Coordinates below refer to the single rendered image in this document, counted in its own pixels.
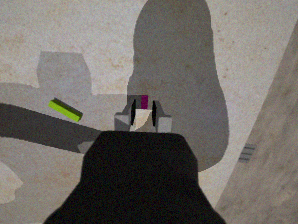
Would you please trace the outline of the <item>lime green rod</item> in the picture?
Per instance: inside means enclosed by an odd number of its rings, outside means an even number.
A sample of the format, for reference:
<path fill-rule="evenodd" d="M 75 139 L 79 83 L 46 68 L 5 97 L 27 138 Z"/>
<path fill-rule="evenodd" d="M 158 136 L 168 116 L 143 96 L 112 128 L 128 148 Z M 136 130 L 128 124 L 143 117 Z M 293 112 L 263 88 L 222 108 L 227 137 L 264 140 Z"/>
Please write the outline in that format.
<path fill-rule="evenodd" d="M 62 113 L 63 115 L 65 115 L 65 116 L 73 119 L 76 122 L 80 121 L 81 118 L 82 118 L 82 116 L 83 116 L 82 114 L 74 111 L 73 109 L 71 109 L 71 108 L 67 107 L 66 105 L 58 102 L 55 99 L 54 100 L 51 100 L 49 102 L 49 105 L 48 106 L 51 107 L 51 108 L 53 108 L 54 110 Z"/>

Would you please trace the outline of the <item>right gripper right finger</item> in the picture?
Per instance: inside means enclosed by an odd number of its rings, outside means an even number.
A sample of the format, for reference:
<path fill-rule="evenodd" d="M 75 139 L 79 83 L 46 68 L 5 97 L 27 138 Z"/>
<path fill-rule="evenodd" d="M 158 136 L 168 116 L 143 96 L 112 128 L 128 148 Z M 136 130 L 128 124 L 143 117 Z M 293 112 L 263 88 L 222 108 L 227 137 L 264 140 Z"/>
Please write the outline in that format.
<path fill-rule="evenodd" d="M 172 117 L 165 115 L 159 101 L 153 100 L 152 121 L 156 133 L 171 133 Z"/>

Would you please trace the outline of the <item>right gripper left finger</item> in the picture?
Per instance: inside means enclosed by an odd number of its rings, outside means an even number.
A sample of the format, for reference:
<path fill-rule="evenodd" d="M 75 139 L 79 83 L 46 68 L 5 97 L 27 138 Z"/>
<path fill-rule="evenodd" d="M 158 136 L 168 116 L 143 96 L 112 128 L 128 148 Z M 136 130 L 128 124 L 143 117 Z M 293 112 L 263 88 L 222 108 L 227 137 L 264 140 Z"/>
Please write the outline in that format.
<path fill-rule="evenodd" d="M 130 99 L 122 112 L 114 115 L 115 131 L 130 131 L 136 113 L 136 99 Z"/>

